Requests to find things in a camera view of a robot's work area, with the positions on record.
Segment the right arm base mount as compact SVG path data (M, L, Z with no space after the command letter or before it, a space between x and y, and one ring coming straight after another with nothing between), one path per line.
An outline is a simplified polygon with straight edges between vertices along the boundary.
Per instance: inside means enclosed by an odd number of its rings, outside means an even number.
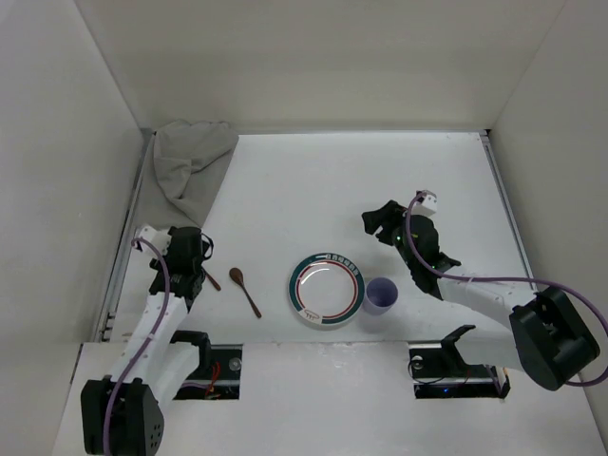
M505 369L469 365L457 351L456 343L475 329L463 325L439 341L408 345L408 374L416 399L506 398L511 384Z

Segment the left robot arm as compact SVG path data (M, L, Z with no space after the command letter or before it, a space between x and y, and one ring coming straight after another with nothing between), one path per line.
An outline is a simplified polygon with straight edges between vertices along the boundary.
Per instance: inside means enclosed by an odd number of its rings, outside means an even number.
M80 395L88 455L154 455L164 434L163 411L210 346L203 332L181 332L206 274L214 244L198 227L163 233L144 226L131 242L151 257L156 276L142 316L107 374Z

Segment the brown wooden spoon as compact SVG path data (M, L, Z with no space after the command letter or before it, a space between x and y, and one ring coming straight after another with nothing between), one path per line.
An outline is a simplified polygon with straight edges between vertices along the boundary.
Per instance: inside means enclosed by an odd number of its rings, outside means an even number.
M244 283L244 276L243 276L243 272L237 268L231 268L229 271L229 277L233 280L233 282L235 284L237 284L239 286L239 288L244 292L251 308L252 311L254 312L255 316L260 319L262 317L262 314L259 310L259 308L257 307L257 304L255 303L255 301L251 298L250 294L248 293L245 283Z

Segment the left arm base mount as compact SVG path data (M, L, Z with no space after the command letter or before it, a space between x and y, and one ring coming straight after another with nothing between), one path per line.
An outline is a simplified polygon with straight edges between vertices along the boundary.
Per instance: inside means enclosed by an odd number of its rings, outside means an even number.
M242 353L242 345L212 345L203 365L186 378L174 400L238 400Z

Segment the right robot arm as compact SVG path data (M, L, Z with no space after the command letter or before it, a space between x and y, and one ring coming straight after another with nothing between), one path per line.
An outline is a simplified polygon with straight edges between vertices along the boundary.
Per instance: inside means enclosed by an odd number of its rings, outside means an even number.
M431 220L436 211L436 196L420 191L409 205L389 200L362 220L367 234L397 250L420 291L505 328L490 335L473 325L458 328L441 342L452 361L459 368L498 364L523 371L546 390L575 386L574 376L599 357L600 347L571 300L583 303L600 324L606 318L580 293L550 280L534 292L528 277L473 275L441 251Z

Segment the grey cloth placemat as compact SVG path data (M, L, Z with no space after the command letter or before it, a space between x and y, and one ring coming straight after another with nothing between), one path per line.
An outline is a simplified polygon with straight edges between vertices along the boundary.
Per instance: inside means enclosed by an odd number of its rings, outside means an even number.
M167 202L201 227L238 145L228 123L178 120L156 131L153 167Z

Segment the white plate green red rim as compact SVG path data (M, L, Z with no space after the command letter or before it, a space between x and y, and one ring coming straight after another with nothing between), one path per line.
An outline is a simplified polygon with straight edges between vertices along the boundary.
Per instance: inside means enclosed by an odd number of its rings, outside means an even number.
M319 329L345 325L358 313L365 280L354 262L336 253L301 260L288 280L288 297L297 316Z

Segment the purple plastic cup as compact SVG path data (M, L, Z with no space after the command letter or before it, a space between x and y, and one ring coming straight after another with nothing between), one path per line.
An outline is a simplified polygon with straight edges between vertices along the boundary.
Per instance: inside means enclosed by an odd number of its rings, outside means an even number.
M395 304L398 295L398 288L392 280L377 277L367 284L362 307L371 315L384 314Z

